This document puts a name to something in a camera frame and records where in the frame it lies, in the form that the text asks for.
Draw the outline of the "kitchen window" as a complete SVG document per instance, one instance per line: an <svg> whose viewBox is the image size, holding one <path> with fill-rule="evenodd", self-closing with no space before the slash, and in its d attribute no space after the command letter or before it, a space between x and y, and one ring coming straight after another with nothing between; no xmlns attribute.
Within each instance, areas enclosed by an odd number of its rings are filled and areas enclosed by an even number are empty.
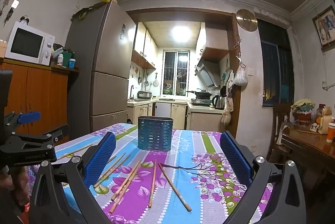
<svg viewBox="0 0 335 224"><path fill-rule="evenodd" d="M162 68L162 94L186 96L188 89L190 52L165 51Z"/></svg>

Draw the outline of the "range hood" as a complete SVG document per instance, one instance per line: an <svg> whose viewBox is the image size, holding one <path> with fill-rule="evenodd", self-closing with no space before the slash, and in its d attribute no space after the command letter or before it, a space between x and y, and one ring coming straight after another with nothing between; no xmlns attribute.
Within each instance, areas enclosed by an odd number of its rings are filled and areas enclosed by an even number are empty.
<svg viewBox="0 0 335 224"><path fill-rule="evenodd" d="M218 63L200 60L195 73L207 89L220 88L220 69Z"/></svg>

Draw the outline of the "white medicine bottle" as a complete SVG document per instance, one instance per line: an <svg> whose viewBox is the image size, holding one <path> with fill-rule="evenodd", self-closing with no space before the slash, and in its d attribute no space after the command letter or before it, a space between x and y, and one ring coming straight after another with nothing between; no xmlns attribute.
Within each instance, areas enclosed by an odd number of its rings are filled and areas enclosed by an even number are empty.
<svg viewBox="0 0 335 224"><path fill-rule="evenodd" d="M63 66L63 62L64 62L64 55L59 54L58 57L57 57L57 65L58 66Z"/></svg>

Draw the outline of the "blue lid jar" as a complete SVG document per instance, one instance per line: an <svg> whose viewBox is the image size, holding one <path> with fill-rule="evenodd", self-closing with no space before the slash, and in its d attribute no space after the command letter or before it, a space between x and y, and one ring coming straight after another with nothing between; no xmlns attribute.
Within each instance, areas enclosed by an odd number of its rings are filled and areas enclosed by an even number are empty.
<svg viewBox="0 0 335 224"><path fill-rule="evenodd" d="M75 63L76 63L76 60L74 58L71 58L68 62L68 68L69 69L74 69Z"/></svg>

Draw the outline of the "covered pot on table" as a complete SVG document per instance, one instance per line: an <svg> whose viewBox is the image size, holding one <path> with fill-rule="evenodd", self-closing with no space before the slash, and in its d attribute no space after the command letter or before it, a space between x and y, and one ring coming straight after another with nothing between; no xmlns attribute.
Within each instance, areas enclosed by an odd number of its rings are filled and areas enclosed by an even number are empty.
<svg viewBox="0 0 335 224"><path fill-rule="evenodd" d="M315 103L308 98L300 99L291 105L292 115L296 123L309 124Z"/></svg>

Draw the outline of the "wooden chopstick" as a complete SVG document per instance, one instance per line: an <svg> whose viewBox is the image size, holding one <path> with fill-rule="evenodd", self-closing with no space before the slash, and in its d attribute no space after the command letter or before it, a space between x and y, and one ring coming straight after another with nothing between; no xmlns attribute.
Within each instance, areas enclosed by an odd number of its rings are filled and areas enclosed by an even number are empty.
<svg viewBox="0 0 335 224"><path fill-rule="evenodd" d="M137 170L139 169L139 166L136 169L136 172L134 175L131 176L131 178L129 179L129 181L127 182L127 184L124 186L124 188L121 190L120 194L117 196L117 198L115 200L113 200L113 204L110 208L110 213L113 213L114 210L116 209L117 205L121 202L121 199L123 198L124 194L127 192L127 189L129 187L129 185L131 184L133 178L135 177Z"/></svg>
<svg viewBox="0 0 335 224"><path fill-rule="evenodd" d="M179 198L180 202L183 204L183 206L186 208L186 210L188 212L191 212L192 209L190 208L190 206L187 204L187 202L184 200L184 198L180 195L179 191L177 190L177 188L175 187L175 185L173 184L172 180L170 179L170 177L167 175L167 173L165 172L163 166L161 163L158 163L158 166L161 170L161 172L163 173L165 179L167 180L168 184L171 186L172 190L174 191L174 193L176 194L176 196Z"/></svg>
<svg viewBox="0 0 335 224"><path fill-rule="evenodd" d="M152 176L152 183L151 183L151 191L149 196L149 202L148 202L148 208L152 207L153 203L153 195L155 191L155 181L156 181L156 170L157 170L157 160L155 159L154 165L153 165L153 176Z"/></svg>
<svg viewBox="0 0 335 224"><path fill-rule="evenodd" d="M131 155L125 155L123 159L120 160L120 162L109 172L107 173L104 177L101 179L98 179L98 181L93 185L94 188L97 188L103 181L105 181L111 174L113 174Z"/></svg>
<svg viewBox="0 0 335 224"><path fill-rule="evenodd" d="M102 177L104 177L107 173L109 173L119 162L121 159L123 159L123 157L125 156L125 153L123 153L120 157L118 157L113 163L112 165L106 170L104 171L104 173L101 174L100 179Z"/></svg>
<svg viewBox="0 0 335 224"><path fill-rule="evenodd" d="M85 145L84 147L81 147L80 149L71 151L70 153L66 153L66 154L60 156L59 158L57 158L57 160L66 158L66 157L68 157L69 155L72 155L72 154L74 155L75 153L77 153L77 152L79 152L79 151L82 151L82 150L84 150L84 149L87 149L88 147L90 147L90 146L92 146L92 145L93 145L93 143L92 143L92 144L89 144L89 145Z"/></svg>
<svg viewBox="0 0 335 224"><path fill-rule="evenodd" d="M117 198L117 196L120 194L121 190L122 190L122 189L124 188L124 186L127 184L127 182L129 181L129 179L131 178L131 176L135 174L136 169L137 169L137 167L140 165L140 163L141 163L141 160L139 160L139 161L136 163L134 169L133 169L133 170L129 173L129 175L125 178L125 180L122 182L122 184L120 185L120 187L118 188L118 190L113 194L113 196L112 196L112 198L111 198L112 201L115 200L115 199Z"/></svg>

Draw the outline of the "white plastic bag hanging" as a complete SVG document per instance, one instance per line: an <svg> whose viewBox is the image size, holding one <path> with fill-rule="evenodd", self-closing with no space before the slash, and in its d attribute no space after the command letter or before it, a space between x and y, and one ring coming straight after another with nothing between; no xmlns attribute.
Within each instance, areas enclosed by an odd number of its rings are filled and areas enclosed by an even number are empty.
<svg viewBox="0 0 335 224"><path fill-rule="evenodd" d="M237 86L246 86L248 84L247 73L245 71L246 66L243 63L240 63L234 77L234 85Z"/></svg>

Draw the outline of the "blue perforated utensil holder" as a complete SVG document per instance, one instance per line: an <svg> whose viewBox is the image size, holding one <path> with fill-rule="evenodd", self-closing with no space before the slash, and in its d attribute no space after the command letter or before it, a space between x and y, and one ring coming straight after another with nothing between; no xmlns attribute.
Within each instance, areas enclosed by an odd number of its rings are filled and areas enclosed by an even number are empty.
<svg viewBox="0 0 335 224"><path fill-rule="evenodd" d="M173 119L169 117L138 117L138 148L148 151L170 151Z"/></svg>

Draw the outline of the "dark curtained window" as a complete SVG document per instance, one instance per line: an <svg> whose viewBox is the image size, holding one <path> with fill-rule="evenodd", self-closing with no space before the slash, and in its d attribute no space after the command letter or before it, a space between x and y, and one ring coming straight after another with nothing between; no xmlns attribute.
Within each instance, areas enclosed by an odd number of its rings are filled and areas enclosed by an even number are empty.
<svg viewBox="0 0 335 224"><path fill-rule="evenodd" d="M294 99L294 67L287 30L258 19L263 60L262 105L292 103Z"/></svg>

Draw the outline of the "black wok pan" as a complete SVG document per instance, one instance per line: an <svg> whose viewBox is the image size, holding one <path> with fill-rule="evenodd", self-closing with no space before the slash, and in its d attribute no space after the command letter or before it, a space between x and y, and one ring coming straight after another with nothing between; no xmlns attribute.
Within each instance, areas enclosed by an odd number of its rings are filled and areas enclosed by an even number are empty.
<svg viewBox="0 0 335 224"><path fill-rule="evenodd" d="M209 100L212 96L211 93L201 89L200 91L186 91L187 93L193 93L197 99Z"/></svg>

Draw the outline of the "grey refrigerator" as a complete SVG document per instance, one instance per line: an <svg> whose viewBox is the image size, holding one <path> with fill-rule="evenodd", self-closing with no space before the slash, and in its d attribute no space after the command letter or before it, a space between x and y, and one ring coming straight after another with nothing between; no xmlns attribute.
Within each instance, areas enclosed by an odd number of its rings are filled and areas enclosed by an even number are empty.
<svg viewBox="0 0 335 224"><path fill-rule="evenodd" d="M72 18L65 47L80 73L68 92L70 139L127 120L136 25L120 6L101 2Z"/></svg>

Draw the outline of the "white microwave oven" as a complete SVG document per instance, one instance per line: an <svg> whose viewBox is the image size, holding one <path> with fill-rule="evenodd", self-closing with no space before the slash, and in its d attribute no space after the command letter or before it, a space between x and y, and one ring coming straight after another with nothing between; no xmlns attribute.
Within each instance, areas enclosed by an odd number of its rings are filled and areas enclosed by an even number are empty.
<svg viewBox="0 0 335 224"><path fill-rule="evenodd" d="M55 36L16 21L7 41L5 58L48 66L54 41Z"/></svg>

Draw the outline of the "wooden chair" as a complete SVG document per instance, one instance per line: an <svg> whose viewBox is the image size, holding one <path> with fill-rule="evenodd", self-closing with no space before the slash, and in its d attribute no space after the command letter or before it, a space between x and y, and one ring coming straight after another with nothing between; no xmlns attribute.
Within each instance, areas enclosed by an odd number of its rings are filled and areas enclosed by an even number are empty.
<svg viewBox="0 0 335 224"><path fill-rule="evenodd" d="M289 149L282 145L277 145L277 140L279 137L281 125L283 122L290 121L291 105L290 103L279 103L273 106L273 124L271 130L269 149L266 155L266 160L270 161L271 154L275 151L283 156L284 159L287 158Z"/></svg>

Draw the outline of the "gold round wall clock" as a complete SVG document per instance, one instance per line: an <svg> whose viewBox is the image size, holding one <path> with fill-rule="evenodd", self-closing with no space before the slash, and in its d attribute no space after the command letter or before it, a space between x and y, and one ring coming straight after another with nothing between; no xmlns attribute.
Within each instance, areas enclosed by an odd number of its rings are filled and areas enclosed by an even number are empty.
<svg viewBox="0 0 335 224"><path fill-rule="evenodd" d="M236 19L239 26L248 32L254 32L258 28L258 21L255 15L247 9L239 9L236 12Z"/></svg>

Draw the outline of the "floral striped tablecloth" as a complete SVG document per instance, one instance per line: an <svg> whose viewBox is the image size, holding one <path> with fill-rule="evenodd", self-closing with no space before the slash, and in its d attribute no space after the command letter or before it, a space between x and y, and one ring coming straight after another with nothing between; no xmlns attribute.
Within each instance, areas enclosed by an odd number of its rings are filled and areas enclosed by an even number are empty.
<svg viewBox="0 0 335 224"><path fill-rule="evenodd" d="M112 223L223 223L246 192L246 186L239 183L220 148L218 132L175 130L170 151L144 151L137 146L137 127L120 123L58 145L57 158L85 145L97 144L107 132L115 134L117 143L106 170L123 153L131 155L101 185L90 188ZM155 159L155 191L152 207L148 208ZM110 213L113 194L139 160L139 169L127 192ZM158 163L191 212L180 202Z"/></svg>

